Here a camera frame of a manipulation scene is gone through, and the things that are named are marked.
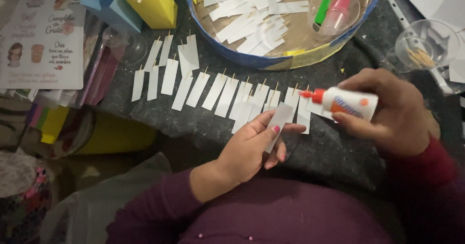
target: woman's right hand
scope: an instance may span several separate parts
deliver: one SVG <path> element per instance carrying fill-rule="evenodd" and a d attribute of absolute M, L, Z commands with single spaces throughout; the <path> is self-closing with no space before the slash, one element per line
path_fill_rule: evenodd
<path fill-rule="evenodd" d="M 333 118 L 349 134 L 374 140 L 381 151 L 397 157 L 418 155 L 428 147 L 433 130 L 439 130 L 418 89 L 385 69 L 362 69 L 338 87 L 379 96 L 371 122 L 342 112 Z"/>

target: yellow container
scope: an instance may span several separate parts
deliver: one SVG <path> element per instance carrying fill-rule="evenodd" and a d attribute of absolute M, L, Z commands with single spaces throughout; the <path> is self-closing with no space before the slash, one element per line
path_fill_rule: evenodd
<path fill-rule="evenodd" d="M 126 0 L 152 29 L 174 29 L 178 6 L 174 0 Z"/>
<path fill-rule="evenodd" d="M 81 145 L 73 155 L 132 152 L 146 149 L 156 138 L 156 130 L 137 121 L 106 112 L 89 113 L 79 129 Z"/>

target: green marker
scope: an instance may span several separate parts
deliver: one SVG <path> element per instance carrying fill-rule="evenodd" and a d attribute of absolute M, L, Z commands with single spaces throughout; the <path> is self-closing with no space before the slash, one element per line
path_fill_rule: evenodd
<path fill-rule="evenodd" d="M 320 4 L 320 8 L 318 9 L 317 16 L 315 17 L 315 23 L 321 27 L 321 24 L 325 20 L 326 11 L 329 8 L 329 2 L 331 0 L 322 0 Z"/>

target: purple sweater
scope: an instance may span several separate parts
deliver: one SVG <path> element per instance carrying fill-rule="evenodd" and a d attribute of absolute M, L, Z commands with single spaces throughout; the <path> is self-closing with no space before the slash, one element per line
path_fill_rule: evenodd
<path fill-rule="evenodd" d="M 409 242 L 464 243 L 465 182 L 440 143 L 387 165 Z M 255 177 L 203 205 L 189 174 L 165 177 L 127 203 L 107 243 L 392 243 L 365 206 L 334 189 Z"/>

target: white glue bottle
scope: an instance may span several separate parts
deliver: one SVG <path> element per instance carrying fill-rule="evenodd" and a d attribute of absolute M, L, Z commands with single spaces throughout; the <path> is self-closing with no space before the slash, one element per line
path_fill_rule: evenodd
<path fill-rule="evenodd" d="M 317 88 L 314 92 L 302 91 L 303 97 L 311 102 L 322 104 L 323 109 L 331 112 L 345 112 L 370 121 L 378 105 L 378 96 L 371 93 L 343 90 L 331 87 L 328 90 Z"/>

